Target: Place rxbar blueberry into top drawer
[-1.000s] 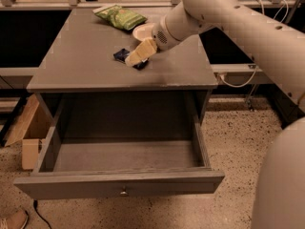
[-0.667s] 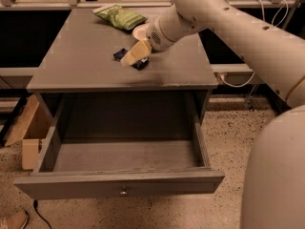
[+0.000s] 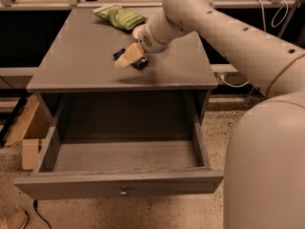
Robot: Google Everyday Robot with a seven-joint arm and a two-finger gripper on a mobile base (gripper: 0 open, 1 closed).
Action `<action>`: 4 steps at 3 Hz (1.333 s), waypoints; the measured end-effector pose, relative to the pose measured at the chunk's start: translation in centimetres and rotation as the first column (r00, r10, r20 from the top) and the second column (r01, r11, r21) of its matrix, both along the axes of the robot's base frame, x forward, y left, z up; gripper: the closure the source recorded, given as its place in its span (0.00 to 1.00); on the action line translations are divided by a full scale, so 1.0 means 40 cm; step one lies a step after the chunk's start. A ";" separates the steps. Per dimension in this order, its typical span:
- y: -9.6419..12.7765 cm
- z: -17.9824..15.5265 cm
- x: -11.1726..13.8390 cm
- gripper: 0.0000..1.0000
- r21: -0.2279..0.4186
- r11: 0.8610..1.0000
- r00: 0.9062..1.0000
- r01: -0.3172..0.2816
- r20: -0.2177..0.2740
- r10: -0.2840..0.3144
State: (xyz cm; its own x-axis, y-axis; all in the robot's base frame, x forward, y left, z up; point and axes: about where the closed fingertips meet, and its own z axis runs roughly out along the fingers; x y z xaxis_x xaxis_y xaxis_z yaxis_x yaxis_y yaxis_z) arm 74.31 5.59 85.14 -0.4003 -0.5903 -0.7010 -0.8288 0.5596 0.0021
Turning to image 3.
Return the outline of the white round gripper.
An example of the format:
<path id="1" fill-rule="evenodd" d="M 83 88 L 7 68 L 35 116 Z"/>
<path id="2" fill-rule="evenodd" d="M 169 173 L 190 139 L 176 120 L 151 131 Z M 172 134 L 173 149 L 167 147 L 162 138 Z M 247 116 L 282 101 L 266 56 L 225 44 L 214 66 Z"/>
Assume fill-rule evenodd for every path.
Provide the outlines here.
<path id="1" fill-rule="evenodd" d="M 113 55 L 116 69 L 120 70 L 126 68 L 138 61 L 144 56 L 144 51 L 156 53 L 165 48 L 163 44 L 153 37 L 148 24 L 137 27 L 137 40 L 142 46 L 139 43 L 132 43 L 126 50 L 122 49 Z"/>

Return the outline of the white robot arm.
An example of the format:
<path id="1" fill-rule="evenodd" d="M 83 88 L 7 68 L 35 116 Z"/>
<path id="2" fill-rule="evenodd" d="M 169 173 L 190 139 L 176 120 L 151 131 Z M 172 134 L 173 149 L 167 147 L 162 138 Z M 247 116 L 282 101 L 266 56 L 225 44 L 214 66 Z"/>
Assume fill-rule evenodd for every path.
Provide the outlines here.
<path id="1" fill-rule="evenodd" d="M 162 0 L 135 29 L 146 52 L 198 32 L 264 96 L 232 131 L 224 229 L 305 229 L 305 50 L 214 9 L 212 0 Z"/>

